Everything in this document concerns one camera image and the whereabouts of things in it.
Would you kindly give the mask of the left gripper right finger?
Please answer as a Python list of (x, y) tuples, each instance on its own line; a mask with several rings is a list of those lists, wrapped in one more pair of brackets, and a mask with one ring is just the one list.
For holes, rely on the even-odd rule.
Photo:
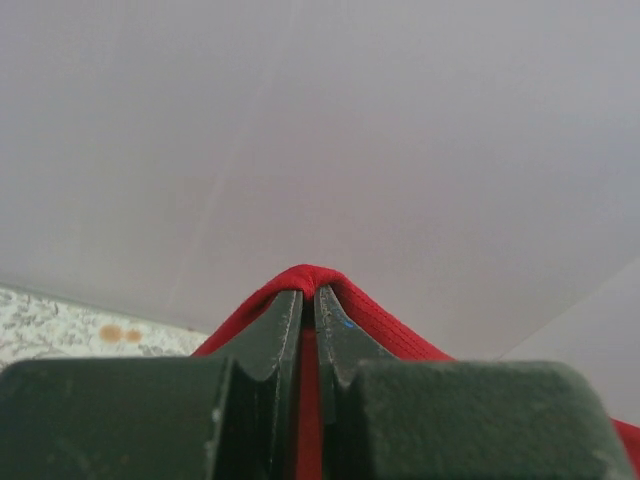
[(327, 479), (633, 479), (587, 380), (556, 362), (406, 361), (314, 298)]

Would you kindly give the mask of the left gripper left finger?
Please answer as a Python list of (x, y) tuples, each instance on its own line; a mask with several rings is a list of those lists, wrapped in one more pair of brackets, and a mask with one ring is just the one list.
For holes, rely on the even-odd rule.
[(15, 363), (5, 479), (290, 479), (304, 299), (285, 291), (206, 356)]

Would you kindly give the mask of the red t-shirt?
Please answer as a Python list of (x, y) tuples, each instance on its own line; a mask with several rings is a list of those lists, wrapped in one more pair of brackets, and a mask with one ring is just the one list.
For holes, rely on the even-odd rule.
[[(296, 265), (281, 272), (254, 292), (194, 354), (205, 356), (219, 350), (264, 313), (280, 292), (297, 290), (303, 293), (306, 300), (311, 300), (316, 291), (326, 285), (334, 290), (346, 314), (392, 354), (410, 361), (449, 362), (454, 359), (384, 310), (343, 273), (309, 264)], [(320, 393), (315, 347), (316, 335), (306, 328), (302, 340), (303, 380), (300, 399), (303, 406), (298, 414), (297, 479), (319, 479), (323, 473), (320, 454), (324, 435), (320, 432)]]

